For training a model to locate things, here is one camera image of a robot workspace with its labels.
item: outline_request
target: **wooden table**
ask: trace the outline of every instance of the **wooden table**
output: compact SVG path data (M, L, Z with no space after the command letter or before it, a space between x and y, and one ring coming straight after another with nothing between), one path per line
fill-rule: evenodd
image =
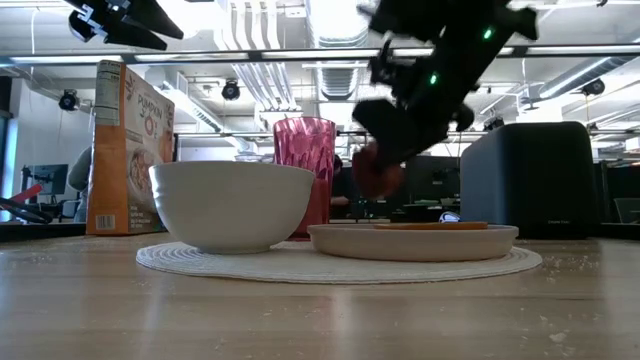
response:
M533 241L544 265L382 286L138 266L167 235L0 246L0 359L639 359L640 243Z

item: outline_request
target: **red object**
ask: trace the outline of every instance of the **red object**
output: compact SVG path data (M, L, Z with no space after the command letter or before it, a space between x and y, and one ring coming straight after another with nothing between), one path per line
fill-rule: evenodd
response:
M308 240L307 226L329 223L336 124L302 117L273 126L275 163L303 168L316 175L307 212L290 239Z
M373 169L377 151L377 144L371 143L353 155L353 177L360 193L370 199L393 194L404 180L400 165L390 166L382 172Z
M14 195L13 197L11 197L9 200L15 201L15 202L19 202L19 203L23 203L25 201L27 201L28 199L38 195L40 192L42 192L42 185L40 184L36 184L33 185L32 187L28 188L27 190Z

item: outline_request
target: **round placemat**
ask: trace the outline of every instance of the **round placemat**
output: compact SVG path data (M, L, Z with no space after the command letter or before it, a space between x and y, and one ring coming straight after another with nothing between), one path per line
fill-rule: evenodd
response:
M542 262L540 255L514 247L484 261L416 263L357 260L324 255L311 243L283 242L271 251L211 255L180 242L138 250L138 263L161 271L257 281L310 284L385 284L460 280L511 274Z

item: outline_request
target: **beige plate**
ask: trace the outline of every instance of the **beige plate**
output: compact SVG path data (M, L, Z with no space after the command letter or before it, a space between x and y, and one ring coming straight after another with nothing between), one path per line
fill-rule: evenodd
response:
M313 225L313 247L325 254L370 260L469 261L506 255L514 226L486 230L380 230L369 224Z

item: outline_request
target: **cereal box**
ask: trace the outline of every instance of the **cereal box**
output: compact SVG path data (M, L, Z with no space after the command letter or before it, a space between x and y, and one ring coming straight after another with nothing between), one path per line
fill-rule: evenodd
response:
M149 168L170 162L174 104L124 64L98 64L87 233L164 230Z

